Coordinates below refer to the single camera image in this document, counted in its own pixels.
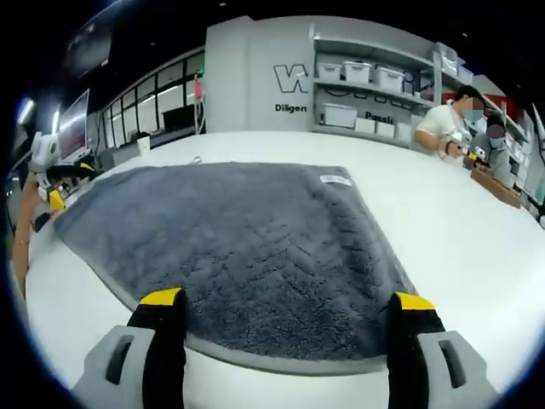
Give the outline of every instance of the computer screen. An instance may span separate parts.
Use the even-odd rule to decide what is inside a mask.
[[[87,147],[87,102],[85,91],[59,118],[60,159],[66,159],[78,149]]]
[[[167,132],[181,130],[195,124],[193,105],[163,112],[164,129]]]
[[[108,63],[113,27],[122,7],[122,1],[111,4],[77,31],[66,48],[63,64],[69,78],[79,79]]]

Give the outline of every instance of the white table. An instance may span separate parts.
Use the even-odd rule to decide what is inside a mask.
[[[504,391],[536,352],[545,323],[545,233],[436,158],[381,143],[297,132],[193,136],[134,158],[142,165],[227,161],[342,165],[420,294],[447,330],[459,331],[488,362]],[[67,386],[83,358],[129,311],[51,226],[31,242],[26,282],[31,328]],[[188,351],[186,403],[207,408],[387,407],[387,372],[350,377],[286,377],[231,366]]]

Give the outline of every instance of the white storage box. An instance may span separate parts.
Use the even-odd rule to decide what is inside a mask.
[[[444,45],[443,43],[436,43],[434,46],[435,51],[439,53],[441,59],[441,67],[443,71],[448,72],[450,75],[458,76],[458,53],[451,47]]]
[[[518,142],[515,142],[513,144],[514,156],[518,158],[521,152],[522,152],[522,146]]]
[[[356,118],[356,130],[358,132],[375,133],[375,121],[365,118]]]
[[[357,84],[369,83],[371,64],[367,64],[366,62],[345,61],[342,66],[347,82]]]
[[[412,135],[410,134],[411,131],[412,127],[409,124],[403,124],[401,122],[398,122],[395,139],[398,139],[402,142],[410,143],[412,141]]]
[[[395,135],[395,126],[376,121],[376,134],[387,138],[393,138]]]
[[[473,73],[469,71],[465,66],[458,67],[458,79],[462,84],[473,84]]]
[[[326,125],[341,126],[354,129],[358,111],[356,108],[337,104],[324,104],[324,120]]]
[[[509,149],[513,149],[514,139],[511,137],[511,135],[507,135],[505,137],[505,144]]]
[[[326,81],[338,81],[341,79],[341,65],[319,62],[318,77]]]
[[[402,72],[383,66],[379,66],[373,71],[373,83],[377,87],[390,89],[391,91],[402,92],[403,77]]]

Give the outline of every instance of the dark hair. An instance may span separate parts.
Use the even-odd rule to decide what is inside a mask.
[[[486,119],[486,128],[489,128],[492,125],[500,125],[503,130],[505,130],[505,124],[503,123],[503,119],[497,113],[492,113]]]
[[[460,87],[458,92],[456,92],[454,101],[459,101],[464,96],[468,96],[469,98],[477,98],[483,103],[483,106],[486,107],[483,96],[480,94],[480,92],[477,91],[476,88],[472,87],[471,85],[463,85],[462,87]]]

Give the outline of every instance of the white shirt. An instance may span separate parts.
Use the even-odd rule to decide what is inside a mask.
[[[471,134],[463,118],[461,118],[450,105],[439,105],[427,111],[426,117],[416,126],[416,130],[423,130],[437,137],[449,136],[459,141],[463,146],[468,146],[471,141]],[[437,152],[428,151],[418,142],[415,143],[416,150],[432,156],[439,156]]]

